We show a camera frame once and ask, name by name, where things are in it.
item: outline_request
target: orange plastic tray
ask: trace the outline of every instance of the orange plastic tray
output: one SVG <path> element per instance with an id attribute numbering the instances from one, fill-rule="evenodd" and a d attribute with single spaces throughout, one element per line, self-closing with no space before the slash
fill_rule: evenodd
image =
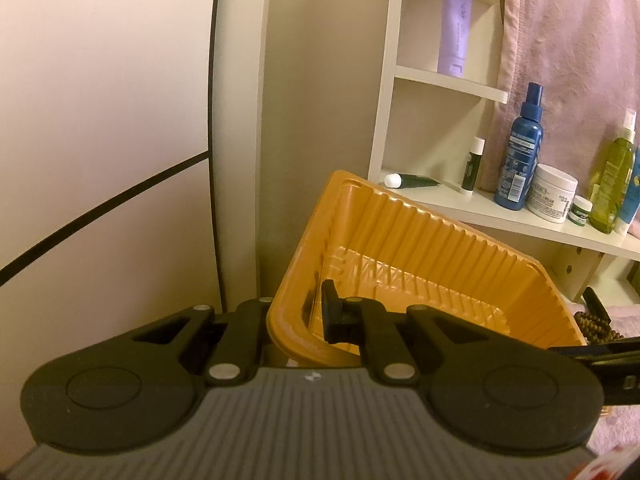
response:
<path id="1" fill-rule="evenodd" d="M 428 304 L 540 348 L 584 344 L 539 262 L 345 171 L 325 187 L 267 327 L 301 365 L 358 365 L 357 347 L 322 339 L 327 278 L 342 298 L 373 298 L 389 311 Z"/>

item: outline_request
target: blue bottle cap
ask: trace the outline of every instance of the blue bottle cap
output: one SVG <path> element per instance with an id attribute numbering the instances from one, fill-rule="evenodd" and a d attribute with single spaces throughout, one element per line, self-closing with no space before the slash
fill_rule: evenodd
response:
<path id="1" fill-rule="evenodd" d="M 527 98 L 522 103 L 520 116 L 539 123 L 540 119 L 542 118 L 542 106 L 540 106 L 541 102 L 542 85 L 533 82 L 529 83 L 529 88 L 527 88 Z"/>

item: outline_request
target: small white jar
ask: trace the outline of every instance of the small white jar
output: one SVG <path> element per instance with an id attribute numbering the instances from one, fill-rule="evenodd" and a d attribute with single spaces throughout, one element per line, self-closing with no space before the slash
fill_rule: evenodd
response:
<path id="1" fill-rule="evenodd" d="M 540 218 L 561 224 L 574 200 L 578 181 L 546 164 L 536 166 L 527 195 L 527 209 Z"/>

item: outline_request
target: pink fabric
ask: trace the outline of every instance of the pink fabric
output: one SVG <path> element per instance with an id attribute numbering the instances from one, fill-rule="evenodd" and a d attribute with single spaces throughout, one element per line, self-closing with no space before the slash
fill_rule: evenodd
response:
<path id="1" fill-rule="evenodd" d="M 637 219 L 634 219 L 631 222 L 631 225 L 629 226 L 629 234 L 632 234 L 636 238 L 640 238 L 640 221 L 638 221 Z"/>
<path id="2" fill-rule="evenodd" d="M 482 189 L 495 190 L 529 81 L 545 88 L 539 162 L 584 194 L 625 108 L 640 111 L 640 0 L 506 0 L 498 88 L 510 95 L 495 107 Z"/>
<path id="3" fill-rule="evenodd" d="M 572 314 L 584 311 L 579 303 L 567 304 Z M 606 305 L 611 326 L 624 337 L 640 336 L 640 305 Z M 609 416 L 602 417 L 588 446 L 597 454 L 609 452 L 615 446 L 640 443 L 640 406 L 614 406 Z"/>

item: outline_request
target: purple tube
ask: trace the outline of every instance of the purple tube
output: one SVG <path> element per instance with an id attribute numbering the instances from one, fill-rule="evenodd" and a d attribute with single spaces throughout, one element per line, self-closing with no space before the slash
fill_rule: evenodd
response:
<path id="1" fill-rule="evenodd" d="M 438 54 L 438 72 L 462 77 L 466 44 L 469 39 L 472 0 L 442 1 L 442 33 Z"/>

